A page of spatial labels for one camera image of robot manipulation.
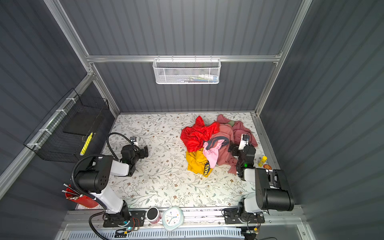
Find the yellow t-shirt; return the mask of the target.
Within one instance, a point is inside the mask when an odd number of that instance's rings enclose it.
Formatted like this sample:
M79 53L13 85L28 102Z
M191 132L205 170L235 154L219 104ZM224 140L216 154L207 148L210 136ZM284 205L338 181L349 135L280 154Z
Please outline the yellow t-shirt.
M187 152L186 160L188 162L188 171L191 171L195 174L201 174L203 177L207 178L211 172L211 165L208 159L203 153L203 148L196 152Z

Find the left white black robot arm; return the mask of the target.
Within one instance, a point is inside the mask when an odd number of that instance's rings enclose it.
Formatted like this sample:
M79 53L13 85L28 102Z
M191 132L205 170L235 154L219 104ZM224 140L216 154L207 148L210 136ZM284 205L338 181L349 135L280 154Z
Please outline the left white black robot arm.
M112 150L109 140L107 147L111 155L89 155L80 159L71 173L71 185L78 193L98 203L103 211L106 227L139 226L140 221L130 213L126 201L117 196L109 186L109 177L132 177L137 162L149 156L147 146L140 148L135 137L121 149L119 159Z

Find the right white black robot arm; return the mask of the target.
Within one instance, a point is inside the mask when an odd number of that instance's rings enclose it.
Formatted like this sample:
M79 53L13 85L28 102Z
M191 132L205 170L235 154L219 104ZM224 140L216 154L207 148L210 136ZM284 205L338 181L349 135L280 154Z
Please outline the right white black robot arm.
M255 190L242 198L236 208L222 210L227 225L260 225L265 222L264 211L290 212L294 209L294 197L284 171L254 166L256 148L251 143L251 136L243 134L240 144L230 145L229 152L238 158L238 177L244 182L254 183Z

